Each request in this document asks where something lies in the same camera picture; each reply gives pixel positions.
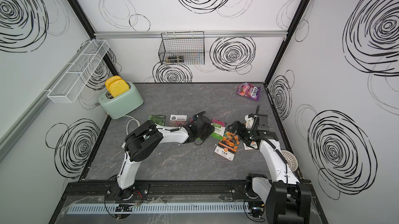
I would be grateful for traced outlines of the small marigold seed packet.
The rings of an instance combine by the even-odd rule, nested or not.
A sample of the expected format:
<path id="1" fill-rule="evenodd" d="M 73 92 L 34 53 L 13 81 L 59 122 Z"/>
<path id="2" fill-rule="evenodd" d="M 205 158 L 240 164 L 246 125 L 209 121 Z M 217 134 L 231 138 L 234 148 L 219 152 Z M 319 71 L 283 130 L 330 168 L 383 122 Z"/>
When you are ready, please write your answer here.
<path id="1" fill-rule="evenodd" d="M 243 145 L 244 145 L 244 149 L 245 149 L 245 150 L 257 150 L 257 149 L 258 149 L 258 145 L 257 145 L 256 142 L 251 142 L 251 143 L 249 144 L 249 146 L 246 145 L 245 143 L 244 143 Z"/>

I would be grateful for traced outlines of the impatiens pink flower packet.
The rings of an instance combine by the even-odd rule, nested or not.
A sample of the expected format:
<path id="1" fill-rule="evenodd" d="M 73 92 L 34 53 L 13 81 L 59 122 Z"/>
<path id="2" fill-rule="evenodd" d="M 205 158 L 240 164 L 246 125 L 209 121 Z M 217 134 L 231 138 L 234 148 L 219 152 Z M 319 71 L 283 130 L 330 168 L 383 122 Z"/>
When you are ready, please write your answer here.
<path id="1" fill-rule="evenodd" d="M 225 133 L 226 123 L 216 119 L 211 119 L 211 125 L 215 128 L 211 133 L 211 137 L 222 140 Z"/>

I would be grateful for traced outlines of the mixed flowers seed packet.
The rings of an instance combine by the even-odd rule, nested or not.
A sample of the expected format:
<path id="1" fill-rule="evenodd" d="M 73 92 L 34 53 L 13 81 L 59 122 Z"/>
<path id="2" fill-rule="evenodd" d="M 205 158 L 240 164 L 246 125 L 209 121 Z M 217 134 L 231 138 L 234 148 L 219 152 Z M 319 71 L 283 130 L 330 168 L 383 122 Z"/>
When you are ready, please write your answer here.
<path id="1" fill-rule="evenodd" d="M 168 126 L 181 127 L 183 125 L 186 125 L 186 123 L 187 123 L 187 115 L 172 114 L 170 115 Z"/>

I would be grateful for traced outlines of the large marigold seed packet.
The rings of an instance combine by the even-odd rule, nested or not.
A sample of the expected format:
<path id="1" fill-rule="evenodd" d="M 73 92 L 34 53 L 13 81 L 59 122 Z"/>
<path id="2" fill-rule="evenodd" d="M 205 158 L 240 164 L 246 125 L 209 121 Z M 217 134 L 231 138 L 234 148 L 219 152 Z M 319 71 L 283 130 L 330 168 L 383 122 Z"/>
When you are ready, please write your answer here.
<path id="1" fill-rule="evenodd" d="M 233 161 L 240 143 L 241 140 L 238 135 L 232 132 L 225 132 L 222 140 L 217 144 L 214 153 L 229 161 Z"/>

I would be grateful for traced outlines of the green vegetable seed packet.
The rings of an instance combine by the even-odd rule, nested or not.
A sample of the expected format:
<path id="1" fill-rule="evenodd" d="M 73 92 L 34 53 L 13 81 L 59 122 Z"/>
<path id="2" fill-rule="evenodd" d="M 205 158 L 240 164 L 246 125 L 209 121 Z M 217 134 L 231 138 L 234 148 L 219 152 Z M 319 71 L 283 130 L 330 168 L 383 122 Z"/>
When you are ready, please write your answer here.
<path id="1" fill-rule="evenodd" d="M 166 122 L 166 115 L 151 114 L 151 115 L 149 115 L 148 120 L 153 121 L 157 125 L 164 126 L 165 122 Z"/>

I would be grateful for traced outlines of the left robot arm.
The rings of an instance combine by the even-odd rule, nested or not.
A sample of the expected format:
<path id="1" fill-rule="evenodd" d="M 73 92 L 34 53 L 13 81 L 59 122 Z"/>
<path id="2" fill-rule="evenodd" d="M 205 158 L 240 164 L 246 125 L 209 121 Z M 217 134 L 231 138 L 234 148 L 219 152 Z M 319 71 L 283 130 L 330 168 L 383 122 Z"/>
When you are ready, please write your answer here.
<path id="1" fill-rule="evenodd" d="M 194 115 L 187 124 L 179 127 L 161 126 L 147 120 L 129 133 L 123 144 L 125 156 L 122 167 L 116 177 L 119 188 L 125 190 L 134 185 L 141 162 L 148 158 L 159 144 L 187 144 L 198 139 L 205 141 L 215 131 L 215 127 L 204 114 L 205 111 Z"/>

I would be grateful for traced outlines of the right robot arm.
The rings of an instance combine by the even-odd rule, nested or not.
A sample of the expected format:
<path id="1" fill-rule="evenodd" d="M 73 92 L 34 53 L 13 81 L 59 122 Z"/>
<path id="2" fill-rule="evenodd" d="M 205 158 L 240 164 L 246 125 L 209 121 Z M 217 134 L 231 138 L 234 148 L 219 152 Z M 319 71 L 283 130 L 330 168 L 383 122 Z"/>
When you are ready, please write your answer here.
<path id="1" fill-rule="evenodd" d="M 292 172 L 283 156 L 276 133 L 269 130 L 268 117 L 258 112 L 245 117 L 245 123 L 235 121 L 227 131 L 237 134 L 249 147 L 263 155 L 271 177 L 260 174 L 247 176 L 246 191 L 249 197 L 260 198 L 269 224 L 308 224 L 310 222 L 311 190 Z"/>

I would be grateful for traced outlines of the dark object in basket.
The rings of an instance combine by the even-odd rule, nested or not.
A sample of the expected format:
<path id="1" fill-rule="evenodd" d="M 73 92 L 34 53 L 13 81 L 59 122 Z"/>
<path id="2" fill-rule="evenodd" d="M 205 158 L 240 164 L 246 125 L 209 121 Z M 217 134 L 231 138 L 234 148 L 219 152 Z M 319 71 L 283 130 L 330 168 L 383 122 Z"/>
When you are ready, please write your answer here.
<path id="1" fill-rule="evenodd" d="M 183 55 L 172 55 L 168 56 L 165 58 L 165 62 L 167 64 L 178 64 L 178 63 L 184 63 L 184 56 Z"/>

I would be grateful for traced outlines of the mint green toaster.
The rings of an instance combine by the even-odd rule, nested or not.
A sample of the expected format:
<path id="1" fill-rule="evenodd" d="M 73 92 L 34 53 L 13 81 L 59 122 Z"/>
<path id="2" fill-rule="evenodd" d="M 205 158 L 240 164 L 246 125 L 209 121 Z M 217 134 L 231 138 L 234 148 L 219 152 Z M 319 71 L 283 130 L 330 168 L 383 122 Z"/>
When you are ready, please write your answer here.
<path id="1" fill-rule="evenodd" d="M 103 92 L 98 97 L 100 105 L 112 119 L 119 119 L 127 115 L 144 102 L 135 84 L 129 81 L 127 84 L 129 85 L 129 90 L 117 97 L 111 97 L 108 91 Z"/>

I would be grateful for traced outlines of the yellow toast slice front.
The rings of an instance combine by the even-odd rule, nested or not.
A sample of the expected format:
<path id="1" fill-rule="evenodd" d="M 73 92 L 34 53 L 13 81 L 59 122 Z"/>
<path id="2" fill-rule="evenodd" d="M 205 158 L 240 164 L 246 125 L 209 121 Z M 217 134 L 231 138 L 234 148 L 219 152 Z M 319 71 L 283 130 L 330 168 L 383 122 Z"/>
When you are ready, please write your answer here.
<path id="1" fill-rule="evenodd" d="M 129 84 L 124 80 L 116 80 L 109 85 L 109 92 L 115 98 L 130 89 Z"/>

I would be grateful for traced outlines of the yellow toast slice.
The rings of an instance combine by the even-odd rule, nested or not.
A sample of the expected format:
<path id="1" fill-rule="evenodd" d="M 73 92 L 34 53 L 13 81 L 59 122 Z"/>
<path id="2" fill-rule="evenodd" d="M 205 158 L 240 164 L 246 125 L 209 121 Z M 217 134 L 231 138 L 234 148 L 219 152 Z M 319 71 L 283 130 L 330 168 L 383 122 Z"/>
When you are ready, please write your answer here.
<path id="1" fill-rule="evenodd" d="M 116 80 L 109 85 L 109 92 L 115 98 L 130 89 L 129 84 L 124 80 Z"/>
<path id="2" fill-rule="evenodd" d="M 118 75 L 112 76 L 112 77 L 108 78 L 108 79 L 106 80 L 106 82 L 105 82 L 106 88 L 109 89 L 110 85 L 111 85 L 113 82 L 118 81 L 118 80 L 121 80 L 121 79 L 122 79 L 122 78 L 121 78 L 120 76 L 118 76 Z"/>

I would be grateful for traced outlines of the yellow toast slice back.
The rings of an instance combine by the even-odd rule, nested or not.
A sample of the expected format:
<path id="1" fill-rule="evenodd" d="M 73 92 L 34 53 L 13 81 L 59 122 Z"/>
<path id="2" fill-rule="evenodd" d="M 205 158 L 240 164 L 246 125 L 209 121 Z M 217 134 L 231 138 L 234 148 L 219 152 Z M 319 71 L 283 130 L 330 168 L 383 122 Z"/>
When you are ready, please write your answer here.
<path id="1" fill-rule="evenodd" d="M 113 82 L 118 81 L 118 80 L 121 80 L 121 79 L 122 79 L 122 78 L 121 78 L 120 76 L 118 76 L 118 75 L 112 76 L 112 77 L 108 78 L 108 79 L 106 80 L 106 82 L 105 82 L 106 88 L 109 89 L 110 85 L 111 85 Z"/>

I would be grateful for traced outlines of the aluminium wall rail back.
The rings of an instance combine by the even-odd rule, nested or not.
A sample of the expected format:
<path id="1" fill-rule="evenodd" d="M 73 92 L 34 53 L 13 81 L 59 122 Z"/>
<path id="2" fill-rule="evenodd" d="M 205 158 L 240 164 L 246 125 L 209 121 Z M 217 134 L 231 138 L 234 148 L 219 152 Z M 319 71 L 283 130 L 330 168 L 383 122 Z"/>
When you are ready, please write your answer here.
<path id="1" fill-rule="evenodd" d="M 103 31 L 95 32 L 98 39 L 154 39 L 154 38 L 285 38 L 285 30 L 251 30 L 251 31 Z"/>

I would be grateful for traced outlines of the aluminium wall rail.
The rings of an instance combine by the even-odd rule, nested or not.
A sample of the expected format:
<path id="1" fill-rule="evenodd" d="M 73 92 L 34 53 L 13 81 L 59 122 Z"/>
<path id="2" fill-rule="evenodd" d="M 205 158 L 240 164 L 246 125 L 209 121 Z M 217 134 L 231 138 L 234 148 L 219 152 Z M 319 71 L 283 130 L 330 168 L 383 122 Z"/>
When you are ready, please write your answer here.
<path id="1" fill-rule="evenodd" d="M 103 31 L 95 32 L 98 39 L 154 39 L 154 38 L 285 38 L 285 30 L 251 30 L 251 31 Z"/>
<path id="2" fill-rule="evenodd" d="M 55 76 L 55 78 L 45 87 L 43 91 L 35 98 L 17 121 L 9 128 L 9 130 L 1 137 L 1 163 L 9 155 L 14 146 L 18 143 L 25 132 L 30 128 L 35 119 L 46 108 L 49 103 L 47 95 L 51 89 L 61 80 L 67 72 L 68 67 L 74 63 L 78 54 L 86 48 L 92 39 L 86 40 L 81 44 L 77 53 L 71 60 L 62 68 L 62 70 Z"/>

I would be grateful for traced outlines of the aluminium wall rail left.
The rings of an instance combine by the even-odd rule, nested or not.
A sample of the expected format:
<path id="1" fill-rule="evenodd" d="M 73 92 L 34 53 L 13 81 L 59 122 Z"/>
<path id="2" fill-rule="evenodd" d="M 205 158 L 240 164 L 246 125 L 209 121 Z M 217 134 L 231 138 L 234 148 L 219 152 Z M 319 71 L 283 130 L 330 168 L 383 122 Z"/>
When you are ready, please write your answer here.
<path id="1" fill-rule="evenodd" d="M 78 54 L 86 48 L 92 39 L 86 40 L 81 44 L 77 53 L 71 60 L 62 68 L 62 70 L 55 76 L 55 78 L 45 87 L 43 91 L 35 98 L 17 121 L 9 128 L 9 130 L 1 137 L 1 163 L 9 155 L 14 146 L 18 143 L 25 132 L 30 128 L 35 119 L 46 108 L 49 103 L 47 95 L 51 89 L 61 80 L 67 72 L 68 67 L 74 63 Z"/>

